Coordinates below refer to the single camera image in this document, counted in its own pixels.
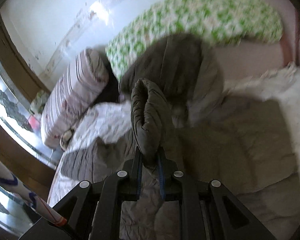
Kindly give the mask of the white patterned sleeve forearm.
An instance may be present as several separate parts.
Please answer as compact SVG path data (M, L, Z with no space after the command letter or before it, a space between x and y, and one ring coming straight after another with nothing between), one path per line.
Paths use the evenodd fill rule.
M0 161L0 186L20 196L36 213L56 226L63 226L67 220L51 208L47 202L30 190Z

